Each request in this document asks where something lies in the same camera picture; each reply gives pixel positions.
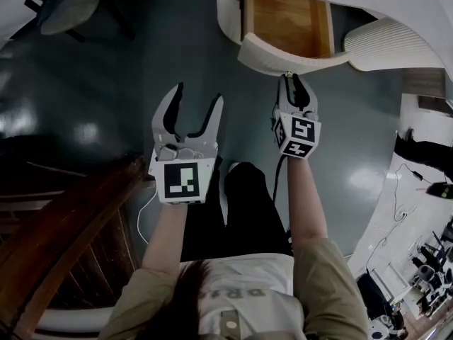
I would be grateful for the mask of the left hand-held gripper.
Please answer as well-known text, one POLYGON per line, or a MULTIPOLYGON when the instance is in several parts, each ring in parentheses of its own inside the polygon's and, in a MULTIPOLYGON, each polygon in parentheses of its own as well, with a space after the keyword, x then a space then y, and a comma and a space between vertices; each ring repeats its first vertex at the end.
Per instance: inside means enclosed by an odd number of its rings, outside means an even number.
POLYGON ((154 147, 148 174, 154 177, 161 203, 204 203, 217 158, 217 133, 224 99, 218 93, 198 132, 189 143, 177 144, 176 121, 183 97, 183 82, 162 99, 151 121, 154 147))

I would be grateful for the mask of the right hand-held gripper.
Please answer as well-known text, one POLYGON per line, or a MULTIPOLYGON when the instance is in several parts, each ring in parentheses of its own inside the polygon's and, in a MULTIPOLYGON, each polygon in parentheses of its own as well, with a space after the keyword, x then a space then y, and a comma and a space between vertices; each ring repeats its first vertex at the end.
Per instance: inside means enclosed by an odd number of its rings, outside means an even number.
MULTIPOLYGON (((302 113, 317 113, 318 99, 310 85, 299 76, 293 76, 294 105, 302 113)), ((288 77, 282 74, 277 85, 277 114, 273 127, 277 147, 281 155, 308 159, 318 147, 321 123, 308 118, 290 115, 293 105, 288 77)))

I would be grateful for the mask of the large white wood-lined drawer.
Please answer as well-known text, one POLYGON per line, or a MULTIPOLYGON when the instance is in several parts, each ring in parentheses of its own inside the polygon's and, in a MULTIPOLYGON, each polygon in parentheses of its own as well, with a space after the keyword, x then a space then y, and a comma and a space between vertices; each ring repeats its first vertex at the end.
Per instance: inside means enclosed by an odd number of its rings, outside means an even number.
POLYGON ((321 0, 240 0, 238 61, 257 72, 306 74, 350 60, 335 52, 331 6, 321 0))

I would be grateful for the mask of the white cabinet with wooden interior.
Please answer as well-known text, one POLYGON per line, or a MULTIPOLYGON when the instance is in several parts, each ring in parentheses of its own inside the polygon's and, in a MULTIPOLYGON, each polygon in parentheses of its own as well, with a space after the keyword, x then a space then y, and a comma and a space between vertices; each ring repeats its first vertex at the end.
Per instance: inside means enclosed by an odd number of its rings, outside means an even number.
MULTIPOLYGON (((453 0, 321 0, 335 52, 355 69, 443 68, 453 78, 453 0)), ((223 34, 241 48, 240 0, 217 0, 223 34)))

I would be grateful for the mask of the person's right forearm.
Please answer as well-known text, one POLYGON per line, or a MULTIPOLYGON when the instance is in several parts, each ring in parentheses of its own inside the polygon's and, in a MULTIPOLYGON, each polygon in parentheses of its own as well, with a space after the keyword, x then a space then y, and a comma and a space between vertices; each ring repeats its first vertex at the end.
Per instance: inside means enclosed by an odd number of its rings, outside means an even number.
POLYGON ((326 217, 306 159, 288 158, 287 185, 293 248, 298 249, 315 239, 327 238, 326 217))

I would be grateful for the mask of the person's left forearm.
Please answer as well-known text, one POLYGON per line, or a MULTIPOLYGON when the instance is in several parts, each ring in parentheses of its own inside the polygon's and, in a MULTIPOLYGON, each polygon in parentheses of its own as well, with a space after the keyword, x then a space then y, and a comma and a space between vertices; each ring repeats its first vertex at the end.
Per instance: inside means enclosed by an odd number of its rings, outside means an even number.
POLYGON ((142 268, 176 278, 187 217, 187 205, 164 205, 142 259, 142 268))

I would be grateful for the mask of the person's left white shoe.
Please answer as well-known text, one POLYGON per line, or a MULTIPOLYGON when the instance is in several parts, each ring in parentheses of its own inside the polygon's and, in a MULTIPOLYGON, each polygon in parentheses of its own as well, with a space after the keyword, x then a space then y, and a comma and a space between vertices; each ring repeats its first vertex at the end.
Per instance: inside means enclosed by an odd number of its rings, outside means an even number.
POLYGON ((228 223, 228 202, 227 202, 227 197, 224 192, 224 185, 220 184, 219 185, 219 203, 220 207, 222 210, 222 217, 224 220, 224 225, 227 226, 228 223))

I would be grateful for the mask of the grey open shelf cabinet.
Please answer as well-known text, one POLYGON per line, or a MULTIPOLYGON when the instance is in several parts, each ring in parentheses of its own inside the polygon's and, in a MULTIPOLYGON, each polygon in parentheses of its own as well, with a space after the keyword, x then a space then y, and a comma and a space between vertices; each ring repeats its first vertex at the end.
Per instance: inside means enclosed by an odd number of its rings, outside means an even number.
POLYGON ((403 69, 403 93, 416 97, 418 107, 453 117, 453 81, 445 69, 403 69))

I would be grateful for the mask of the person's white shirt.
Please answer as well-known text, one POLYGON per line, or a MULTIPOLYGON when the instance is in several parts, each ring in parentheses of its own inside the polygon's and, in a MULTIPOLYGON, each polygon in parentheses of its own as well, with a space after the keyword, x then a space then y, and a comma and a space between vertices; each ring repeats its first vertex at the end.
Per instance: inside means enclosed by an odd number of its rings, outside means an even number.
POLYGON ((306 340, 293 295, 294 259, 250 254, 209 261, 200 294, 203 340, 306 340))

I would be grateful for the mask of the black and green bag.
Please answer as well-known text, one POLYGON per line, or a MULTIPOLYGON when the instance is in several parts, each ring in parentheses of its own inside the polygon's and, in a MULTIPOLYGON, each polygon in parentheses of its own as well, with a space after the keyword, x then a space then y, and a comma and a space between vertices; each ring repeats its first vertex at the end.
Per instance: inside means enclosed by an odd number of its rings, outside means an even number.
POLYGON ((453 183, 433 183, 426 189, 426 193, 437 198, 453 200, 453 183))

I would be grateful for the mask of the person's khaki jacket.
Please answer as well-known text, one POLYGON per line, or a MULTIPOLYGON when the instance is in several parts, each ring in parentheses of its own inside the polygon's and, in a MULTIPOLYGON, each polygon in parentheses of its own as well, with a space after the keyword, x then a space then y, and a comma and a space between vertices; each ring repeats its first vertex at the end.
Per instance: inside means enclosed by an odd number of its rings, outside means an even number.
MULTIPOLYGON (((315 239, 291 257, 293 295, 302 305, 306 340, 367 340, 365 305, 336 244, 315 239)), ((176 278, 135 271, 99 340, 203 340, 200 294, 208 263, 185 262, 176 278)))

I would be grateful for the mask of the black and white equipment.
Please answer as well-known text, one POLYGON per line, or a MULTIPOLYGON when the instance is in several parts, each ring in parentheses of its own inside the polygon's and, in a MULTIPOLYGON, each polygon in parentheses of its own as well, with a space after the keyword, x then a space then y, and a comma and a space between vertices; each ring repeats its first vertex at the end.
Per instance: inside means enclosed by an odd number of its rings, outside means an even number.
POLYGON ((368 340, 440 339, 453 326, 453 217, 433 237, 435 246, 417 241, 410 248, 415 272, 408 279, 391 263, 358 276, 368 340))

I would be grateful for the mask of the white striped bedding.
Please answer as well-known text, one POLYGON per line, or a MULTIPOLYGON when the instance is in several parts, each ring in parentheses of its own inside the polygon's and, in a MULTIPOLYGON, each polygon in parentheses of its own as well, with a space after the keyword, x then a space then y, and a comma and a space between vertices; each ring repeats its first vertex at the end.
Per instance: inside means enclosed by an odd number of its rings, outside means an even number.
POLYGON ((89 333, 100 332, 108 323, 113 307, 85 310, 45 310, 37 329, 50 332, 89 333))

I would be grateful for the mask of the grey chair black frame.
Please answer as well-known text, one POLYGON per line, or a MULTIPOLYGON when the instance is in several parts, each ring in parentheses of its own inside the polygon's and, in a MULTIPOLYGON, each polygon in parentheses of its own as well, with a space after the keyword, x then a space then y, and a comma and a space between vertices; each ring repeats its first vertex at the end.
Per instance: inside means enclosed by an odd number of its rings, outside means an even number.
POLYGON ((87 22, 101 4, 107 8, 122 32, 133 40, 134 31, 113 0, 63 0, 44 21, 38 20, 38 11, 42 2, 25 0, 25 6, 36 13, 35 22, 43 35, 66 33, 80 43, 85 41, 85 37, 76 32, 75 27, 87 22))

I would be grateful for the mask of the dark wooden bed frame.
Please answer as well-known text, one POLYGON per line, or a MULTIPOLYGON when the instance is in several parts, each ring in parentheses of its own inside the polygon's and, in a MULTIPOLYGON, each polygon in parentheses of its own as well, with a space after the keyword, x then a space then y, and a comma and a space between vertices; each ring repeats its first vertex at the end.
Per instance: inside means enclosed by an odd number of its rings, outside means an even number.
POLYGON ((40 137, 0 139, 0 340, 30 340, 47 310, 113 306, 137 268, 127 200, 142 155, 83 173, 43 164, 40 137))

